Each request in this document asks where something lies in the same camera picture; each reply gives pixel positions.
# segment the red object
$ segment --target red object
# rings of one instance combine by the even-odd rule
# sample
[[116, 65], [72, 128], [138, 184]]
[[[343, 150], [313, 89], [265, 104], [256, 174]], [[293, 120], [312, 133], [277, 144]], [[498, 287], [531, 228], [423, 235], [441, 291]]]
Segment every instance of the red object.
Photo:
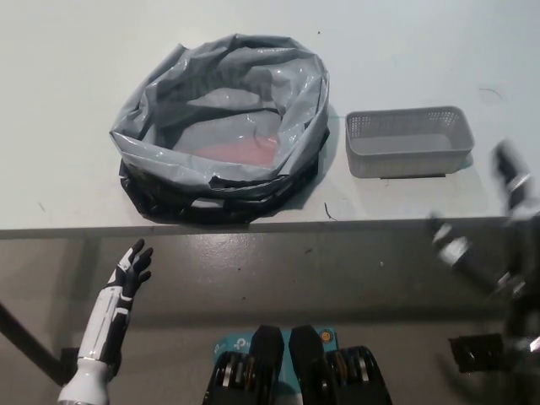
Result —
[[183, 152], [221, 162], [272, 167], [278, 144], [278, 136], [271, 135], [266, 138], [249, 137], [238, 142], [222, 143]]

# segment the gray plastic bag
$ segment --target gray plastic bag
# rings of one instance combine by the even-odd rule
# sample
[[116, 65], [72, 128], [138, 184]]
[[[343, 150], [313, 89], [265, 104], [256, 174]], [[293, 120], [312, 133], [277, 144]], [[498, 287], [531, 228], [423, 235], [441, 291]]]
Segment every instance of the gray plastic bag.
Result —
[[[270, 191], [319, 153], [328, 92], [321, 59], [295, 40], [232, 35], [178, 46], [121, 108], [111, 136], [128, 168], [183, 191], [211, 190], [219, 178], [254, 182], [261, 195], [264, 181]], [[250, 197], [250, 187], [236, 191]]]

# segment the mesh basket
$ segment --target mesh basket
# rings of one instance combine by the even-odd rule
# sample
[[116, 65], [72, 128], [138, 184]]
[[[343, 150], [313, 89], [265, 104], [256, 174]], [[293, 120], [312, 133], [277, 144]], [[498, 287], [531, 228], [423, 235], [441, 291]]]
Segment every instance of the mesh basket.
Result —
[[356, 177], [441, 176], [460, 170], [474, 146], [456, 107], [352, 112], [347, 156]]

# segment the robotic hand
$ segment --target robotic hand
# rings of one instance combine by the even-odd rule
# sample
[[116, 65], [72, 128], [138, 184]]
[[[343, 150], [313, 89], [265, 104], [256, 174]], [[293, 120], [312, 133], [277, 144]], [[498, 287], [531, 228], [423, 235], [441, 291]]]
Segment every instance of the robotic hand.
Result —
[[58, 404], [108, 405], [107, 384], [120, 366], [133, 298], [152, 275], [146, 269], [153, 249], [140, 253], [143, 248], [141, 239], [118, 262], [100, 291], [78, 351], [77, 373], [63, 387]]
[[[540, 330], [534, 327], [540, 316], [540, 200], [532, 194], [529, 171], [509, 144], [497, 146], [494, 166], [503, 186], [508, 214], [505, 242], [509, 260], [504, 275], [498, 276], [484, 260], [482, 252], [449, 224], [432, 218], [429, 228], [434, 248], [455, 273], [485, 294], [503, 295], [509, 300], [500, 369], [510, 371], [516, 378], [518, 382], [513, 391], [516, 398], [520, 398], [510, 403], [540, 403], [535, 402], [540, 390], [530, 388], [539, 380], [527, 382], [534, 381], [540, 370]], [[479, 358], [472, 353], [470, 357]]]

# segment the gray floor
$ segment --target gray floor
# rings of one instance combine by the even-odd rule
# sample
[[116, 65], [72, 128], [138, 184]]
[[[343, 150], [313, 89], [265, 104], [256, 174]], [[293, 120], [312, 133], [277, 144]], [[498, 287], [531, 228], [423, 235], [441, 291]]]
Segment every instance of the gray floor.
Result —
[[[495, 258], [494, 227], [466, 229]], [[500, 307], [452, 277], [420, 227], [327, 234], [154, 237], [112, 405], [199, 404], [215, 342], [261, 323], [337, 328], [365, 344], [395, 404], [494, 403], [459, 375], [448, 338], [498, 331]], [[0, 242], [0, 300], [54, 351], [76, 345], [100, 286], [133, 238]], [[0, 337], [0, 403], [54, 403], [58, 389]]]

